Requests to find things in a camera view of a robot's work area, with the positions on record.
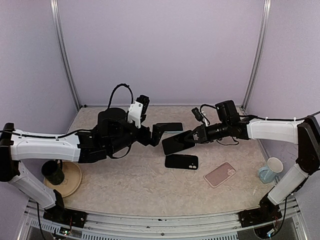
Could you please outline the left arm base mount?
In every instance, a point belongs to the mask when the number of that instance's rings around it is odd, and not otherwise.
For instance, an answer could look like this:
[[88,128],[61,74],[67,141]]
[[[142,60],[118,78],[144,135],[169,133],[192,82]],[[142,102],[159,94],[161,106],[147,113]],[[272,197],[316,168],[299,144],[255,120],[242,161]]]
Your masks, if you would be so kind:
[[84,211],[54,206],[44,210],[43,218],[71,227],[84,228],[88,214]]

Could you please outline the black phone silver edge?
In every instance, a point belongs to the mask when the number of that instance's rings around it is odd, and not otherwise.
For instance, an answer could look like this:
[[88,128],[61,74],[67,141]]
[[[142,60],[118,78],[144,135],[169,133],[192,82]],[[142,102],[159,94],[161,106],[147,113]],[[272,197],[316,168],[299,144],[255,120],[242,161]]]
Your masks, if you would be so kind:
[[196,144],[194,142],[185,140],[188,134],[189,132],[186,131],[162,140],[161,143],[164,154],[167,156],[195,147]]

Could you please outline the black phone case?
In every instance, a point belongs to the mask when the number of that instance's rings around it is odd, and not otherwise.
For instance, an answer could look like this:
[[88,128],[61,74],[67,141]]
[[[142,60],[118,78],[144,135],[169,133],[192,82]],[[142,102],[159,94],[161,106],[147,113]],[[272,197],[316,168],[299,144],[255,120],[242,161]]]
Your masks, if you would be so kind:
[[171,169],[197,170],[199,159],[195,155],[171,154],[165,157],[164,166]]

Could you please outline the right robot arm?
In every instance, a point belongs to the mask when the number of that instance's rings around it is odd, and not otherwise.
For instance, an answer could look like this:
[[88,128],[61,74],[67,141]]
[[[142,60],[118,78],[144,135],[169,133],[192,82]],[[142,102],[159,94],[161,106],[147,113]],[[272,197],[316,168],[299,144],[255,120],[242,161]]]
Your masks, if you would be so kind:
[[208,144],[226,137],[260,141],[270,157],[296,157],[277,184],[260,201],[256,218],[266,222],[284,199],[298,191],[307,179],[320,169],[320,126],[315,116],[303,118],[268,118],[240,115],[233,100],[217,103],[219,123],[209,124],[199,108],[192,109],[202,122],[184,137],[184,141]]

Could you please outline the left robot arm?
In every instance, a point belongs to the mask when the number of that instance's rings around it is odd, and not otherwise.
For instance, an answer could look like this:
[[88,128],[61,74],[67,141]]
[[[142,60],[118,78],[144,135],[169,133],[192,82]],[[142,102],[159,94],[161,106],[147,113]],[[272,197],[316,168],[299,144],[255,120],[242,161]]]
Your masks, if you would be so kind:
[[22,163],[25,159],[48,159],[53,166],[58,161],[91,164],[106,158],[115,159],[115,153],[131,149],[133,143],[157,146],[165,132],[164,123],[152,128],[142,123],[146,119],[149,97],[132,99],[127,110],[108,106],[98,113],[92,129],[78,129],[65,135],[27,133],[8,122],[0,131],[0,180],[16,186],[41,205],[45,212],[63,223],[70,218],[63,197],[48,188],[29,173]]

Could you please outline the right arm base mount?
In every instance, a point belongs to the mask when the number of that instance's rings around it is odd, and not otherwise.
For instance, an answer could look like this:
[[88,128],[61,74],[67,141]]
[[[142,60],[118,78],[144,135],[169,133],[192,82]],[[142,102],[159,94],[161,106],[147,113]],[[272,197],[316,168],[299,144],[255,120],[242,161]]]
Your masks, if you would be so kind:
[[268,210],[258,207],[249,210],[243,210],[238,213],[238,218],[242,228],[260,225],[275,221],[276,218],[281,219],[282,213],[279,208]]

